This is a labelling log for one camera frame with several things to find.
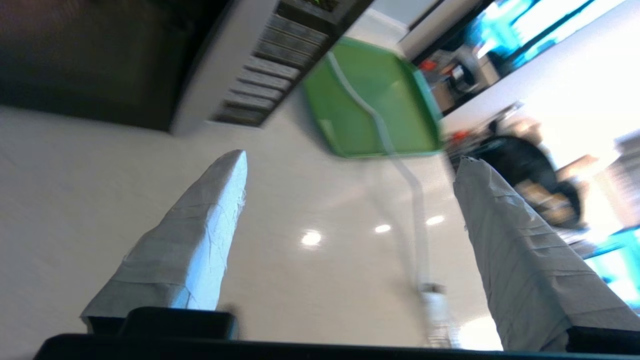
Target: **green tray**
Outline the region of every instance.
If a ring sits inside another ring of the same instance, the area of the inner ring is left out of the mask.
[[[437,121],[442,118],[424,76],[388,50],[343,38],[332,49],[356,92],[384,119],[399,154],[441,149]],[[316,122],[339,156],[384,156],[374,120],[338,82],[323,58],[305,80]]]

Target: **green plastic tray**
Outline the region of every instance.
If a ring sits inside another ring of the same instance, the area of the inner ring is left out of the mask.
[[[388,50],[343,38],[332,49],[351,86],[384,119],[399,154],[441,149],[442,118],[424,76]],[[375,122],[347,93],[324,58],[304,82],[312,113],[339,156],[384,156]]]

